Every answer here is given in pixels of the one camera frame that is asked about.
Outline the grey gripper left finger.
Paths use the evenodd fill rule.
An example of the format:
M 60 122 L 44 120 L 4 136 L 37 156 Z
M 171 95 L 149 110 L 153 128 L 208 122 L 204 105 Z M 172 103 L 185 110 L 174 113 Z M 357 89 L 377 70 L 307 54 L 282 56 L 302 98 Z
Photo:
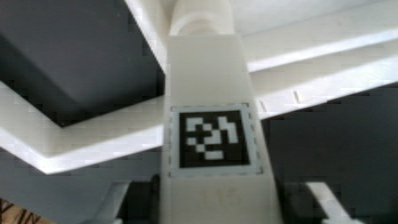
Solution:
M 158 224 L 158 181 L 110 185 L 87 224 Z

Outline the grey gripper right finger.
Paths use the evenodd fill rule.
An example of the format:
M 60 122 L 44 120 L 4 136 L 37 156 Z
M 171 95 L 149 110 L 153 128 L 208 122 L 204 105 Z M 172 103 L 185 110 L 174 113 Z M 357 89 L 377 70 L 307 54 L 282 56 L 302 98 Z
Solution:
M 286 224 L 364 224 L 352 217 L 325 182 L 291 182 L 282 192 Z

